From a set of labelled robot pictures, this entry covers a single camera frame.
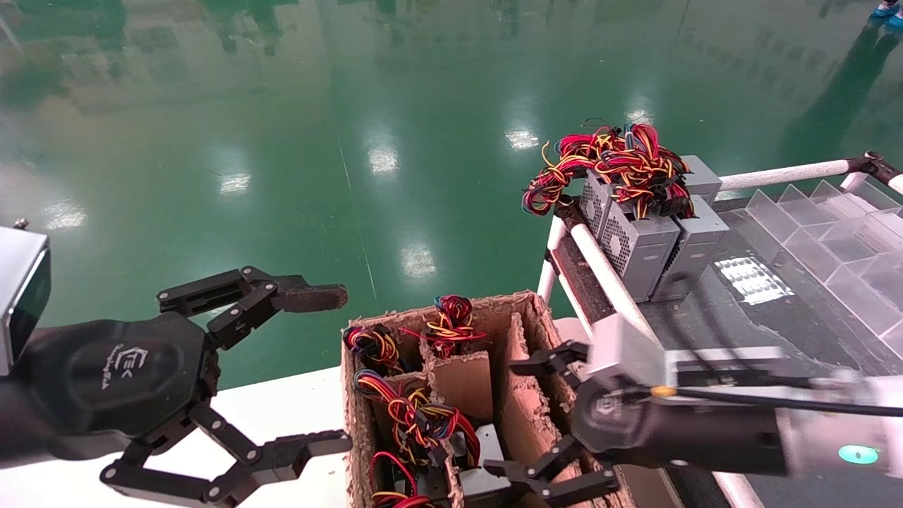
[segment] white pipe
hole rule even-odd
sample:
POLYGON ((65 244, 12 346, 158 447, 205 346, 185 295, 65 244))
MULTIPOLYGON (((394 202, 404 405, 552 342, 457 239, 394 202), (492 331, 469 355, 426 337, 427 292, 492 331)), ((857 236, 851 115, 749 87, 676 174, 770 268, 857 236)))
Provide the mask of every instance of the white pipe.
POLYGON ((583 313, 583 307, 577 302, 577 296, 574 295, 573 290, 571 289, 571 283, 568 282, 567 277, 565 276, 558 276, 558 282, 561 282, 564 293, 567 295, 567 299, 571 300, 573 311, 577 314, 577 319, 580 320, 580 324, 583 325, 583 330, 587 334, 586 336, 592 338, 592 325, 590 325, 590 320, 587 319, 586 314, 583 313))
POLYGON ((736 473, 712 473, 712 476, 731 508, 765 508, 746 476, 736 473))
POLYGON ((850 170, 850 162, 844 159, 828 161, 808 165, 795 165, 792 167, 780 167, 767 171, 754 173, 732 174, 721 178, 721 190, 732 191, 735 189, 747 189, 761 187, 773 183, 787 183, 808 178, 825 178, 844 174, 850 170))
POLYGON ((536 293, 546 303, 549 303, 549 298, 552 296, 552 284, 554 282, 555 270, 552 268, 552 263, 543 260, 543 271, 539 274, 539 288, 536 290, 536 293))
MULTIPOLYGON (((549 228, 549 240, 545 246, 549 250, 558 249, 558 244, 561 243, 566 233, 567 228, 564 227, 564 222, 558 217, 552 217, 552 227, 549 228)), ((536 289, 536 293, 546 303, 549 303, 549 298, 552 297, 552 284, 554 284, 554 281, 555 272, 552 264, 548 261, 543 261, 543 271, 539 273, 539 287, 536 289)))
POLYGON ((903 194, 903 174, 898 174, 891 178, 890 182, 888 182, 888 187, 903 194))
POLYGON ((856 173, 847 174, 841 182, 840 189, 842 193, 851 193, 859 188, 862 182, 869 177, 868 173, 857 171, 856 173))
POLYGON ((549 230, 549 241, 545 244, 546 248, 549 250, 558 249, 558 244, 562 242, 565 234, 567 234, 567 228, 564 226, 564 221, 558 217, 553 217, 552 228, 549 230))
POLYGON ((590 233, 586 224, 574 226, 573 229, 571 229, 571 236, 577 244, 577 247, 580 249, 583 258, 586 260, 587 264, 590 265, 592 273, 596 276, 596 280, 599 281, 599 285, 602 287, 602 291, 605 292, 605 297, 611 302, 611 306, 613 306, 618 314, 621 314, 628 323, 648 337, 649 340, 660 343, 656 334, 652 331, 652 327, 649 326, 646 317, 639 311, 637 303, 633 301, 633 297, 630 296, 627 288, 624 287, 620 275, 618 275, 615 268, 611 266, 608 259, 605 258, 605 254, 599 248, 596 239, 592 237, 592 233, 590 233))

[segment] acrylic divider tray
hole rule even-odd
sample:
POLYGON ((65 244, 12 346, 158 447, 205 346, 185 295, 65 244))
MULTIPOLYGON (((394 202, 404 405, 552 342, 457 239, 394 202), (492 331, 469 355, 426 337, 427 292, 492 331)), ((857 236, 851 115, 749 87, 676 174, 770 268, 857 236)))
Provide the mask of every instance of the acrylic divider tray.
POLYGON ((789 185, 777 202, 756 191, 746 211, 841 303, 903 358, 903 212, 863 182, 811 196, 789 185))

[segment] wire bundle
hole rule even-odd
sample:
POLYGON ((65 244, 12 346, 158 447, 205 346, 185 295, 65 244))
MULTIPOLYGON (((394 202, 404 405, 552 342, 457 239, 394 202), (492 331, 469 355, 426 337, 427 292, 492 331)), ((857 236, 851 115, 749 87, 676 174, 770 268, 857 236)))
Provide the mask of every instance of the wire bundle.
POLYGON ((457 295, 437 296, 435 299, 439 322, 429 321, 422 334, 407 328, 399 328, 405 334, 426 340, 440 359, 459 353, 459 345, 477 341, 486 336, 473 329, 473 305, 470 300, 457 295))
POLYGON ((383 325, 376 325, 372 330, 351 326, 342 334, 342 342, 353 354, 364 359, 367 367, 382 365, 388 375, 407 372, 405 363, 398 357, 395 339, 383 325))
POLYGON ((417 482, 414 480, 414 476, 411 475, 411 472, 407 470, 405 465, 398 460, 398 457, 388 452, 376 452, 373 455, 373 458, 370 459, 370 489, 373 491, 372 499, 376 508, 415 508, 418 506, 423 508, 435 508, 433 504, 430 503, 430 498, 424 495, 417 495, 417 482), (411 485, 411 495, 402 494, 400 492, 377 491, 377 482, 373 477, 373 474, 380 457, 388 459, 401 470, 407 478, 407 483, 411 485))
POLYGON ((476 467, 479 463, 477 434, 457 408, 429 403, 424 389, 401 397, 386 380, 369 369, 355 374, 354 387, 364 397, 386 404, 389 417, 394 422, 392 438, 404 461, 416 466, 428 466, 430 460, 424 455, 439 447, 442 440, 460 431, 467 446, 468 465, 476 467))
POLYGON ((557 163, 547 156, 545 168, 524 190, 525 212, 546 215, 572 179, 597 174, 614 186, 612 198, 634 206, 636 219, 650 214, 692 217, 690 194, 681 175, 686 165, 674 152, 658 144, 652 126, 634 124, 621 135, 617 127, 599 127, 591 136, 565 136, 556 144, 557 163))

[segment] clear plastic compartment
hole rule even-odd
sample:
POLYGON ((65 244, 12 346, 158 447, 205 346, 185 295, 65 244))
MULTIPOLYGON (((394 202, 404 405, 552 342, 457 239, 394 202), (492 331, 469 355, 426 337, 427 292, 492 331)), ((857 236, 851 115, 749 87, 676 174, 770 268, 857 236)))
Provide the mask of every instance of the clear plastic compartment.
POLYGON ((884 344, 886 344, 891 351, 896 353, 897 356, 903 358, 903 321, 900 321, 886 334, 882 335, 881 340, 884 341, 884 344))
POLYGON ((866 211, 826 180, 819 182, 809 199, 838 221, 863 217, 866 211))
POLYGON ((835 223, 820 239, 822 245, 844 263, 869 259, 895 250, 898 241, 870 216, 835 223))
POLYGON ((784 242, 784 248, 799 259, 799 262, 822 283, 841 266, 841 261, 805 230, 798 229, 790 235, 784 242))
POLYGON ((777 200, 777 206, 787 213, 800 226, 829 224, 836 219, 821 207, 812 202, 793 185, 788 185, 777 200))
POLYGON ((862 182, 846 194, 851 201, 866 212, 891 212, 900 210, 900 204, 871 183, 862 182))
POLYGON ((900 312, 846 267, 838 268, 825 286, 877 336, 900 321, 900 312))
POLYGON ((796 222, 760 190, 752 194, 746 205, 746 212, 781 243, 799 229, 796 222))
POLYGON ((903 311, 903 252, 879 256, 862 271, 865 281, 899 311, 903 311))

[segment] white table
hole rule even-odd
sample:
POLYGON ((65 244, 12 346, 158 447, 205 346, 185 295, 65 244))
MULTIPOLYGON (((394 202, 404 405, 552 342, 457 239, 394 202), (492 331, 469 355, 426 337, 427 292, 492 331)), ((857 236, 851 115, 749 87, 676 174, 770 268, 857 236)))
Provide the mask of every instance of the white table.
MULTIPOLYGON (((338 367, 225 390, 213 398, 212 406, 258 445, 275 437, 344 427, 338 367)), ((0 470, 0 506, 170 506, 124 497, 101 484, 100 471, 117 455, 0 470)), ((261 487, 242 503, 242 508, 346 506, 345 455, 314 458, 301 478, 261 487)), ((233 463, 228 453, 195 430, 172 450, 151 457, 147 467, 213 479, 233 463)))

